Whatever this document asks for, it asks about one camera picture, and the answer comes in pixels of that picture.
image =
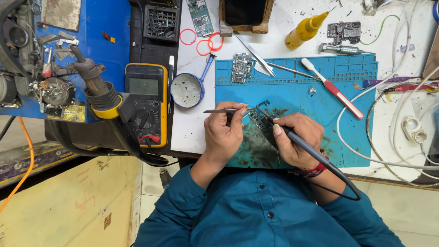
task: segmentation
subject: digital multimeter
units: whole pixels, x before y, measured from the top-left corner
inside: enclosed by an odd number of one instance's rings
[[[136,105],[133,130],[141,147],[166,145],[168,70],[158,64],[130,63],[125,67],[125,90]]]

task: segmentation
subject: blue silicone mat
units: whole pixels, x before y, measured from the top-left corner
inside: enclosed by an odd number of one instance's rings
[[[303,67],[301,58],[265,59],[267,62],[287,68],[314,74]],[[374,54],[354,56],[328,56],[308,58],[317,70],[332,81],[349,99],[362,91],[355,90],[353,83],[362,85],[363,80],[377,79],[378,62]],[[235,101],[255,106],[265,100],[270,101],[263,108],[268,112],[276,111],[281,116],[300,112],[308,115],[325,128],[321,148],[325,149],[330,161],[337,167],[366,167],[368,160],[349,151],[340,141],[336,131],[336,122],[344,105],[334,97],[320,81],[296,75],[286,70],[274,68],[276,77],[270,77],[252,70],[252,77],[244,84],[231,82],[233,60],[215,62],[215,101]],[[314,86],[317,93],[309,93]],[[367,113],[375,101],[375,91],[357,99],[355,106],[365,115],[357,119],[348,110],[340,120],[340,132],[344,140],[358,152],[370,157],[371,146],[366,136]],[[289,168],[273,147],[273,134],[262,133],[250,120],[243,119],[244,141],[237,154],[227,164],[230,167],[252,168]]]

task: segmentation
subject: hand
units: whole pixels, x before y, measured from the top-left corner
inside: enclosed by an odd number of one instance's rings
[[[238,151],[244,138],[242,134],[242,116],[247,111],[247,104],[230,101],[219,102],[215,109],[234,108],[230,126],[227,125],[226,113],[211,113],[204,121],[206,150],[203,153],[211,165],[222,169]]]
[[[285,162],[305,170],[314,169],[319,165],[319,162],[307,151],[292,142],[285,134],[284,129],[280,126],[292,127],[298,136],[309,143],[317,151],[320,149],[320,144],[322,143],[324,135],[323,126],[301,113],[294,113],[282,118],[274,119],[273,123],[275,123],[273,126],[274,138],[279,153]]]

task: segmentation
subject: teal shirt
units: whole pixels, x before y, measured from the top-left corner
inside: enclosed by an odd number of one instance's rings
[[[205,191],[191,167],[171,179],[134,247],[403,246],[364,193],[319,206],[298,177],[265,171],[216,178]],[[349,188],[343,194],[355,197]]]

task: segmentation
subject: white tile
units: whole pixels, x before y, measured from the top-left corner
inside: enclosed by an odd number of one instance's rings
[[[363,182],[363,181],[357,181],[357,180],[352,180],[352,183],[354,183],[354,185],[361,190],[364,194],[367,195],[367,192],[369,191],[369,182]]]
[[[439,236],[392,230],[406,247],[437,247]]]
[[[11,116],[0,115],[0,129],[3,129],[10,117]],[[46,137],[44,136],[43,119],[23,117],[23,122],[25,123],[26,130],[29,133],[32,143],[46,140]],[[15,118],[0,142],[0,152],[25,146],[27,144],[26,137],[23,134],[23,130],[18,122],[18,118]]]
[[[390,229],[439,236],[439,192],[371,183],[367,195]]]
[[[146,218],[154,211],[154,203],[159,199],[159,196],[142,195],[140,198],[140,223],[143,223]]]
[[[163,156],[169,160],[169,163],[174,163],[177,158],[172,158],[170,156]],[[146,163],[143,163],[143,174],[142,174],[142,194],[150,196],[161,196],[163,194],[162,181],[160,180],[160,169],[159,167],[152,167]],[[169,174],[175,175],[180,166],[178,163],[166,167]]]

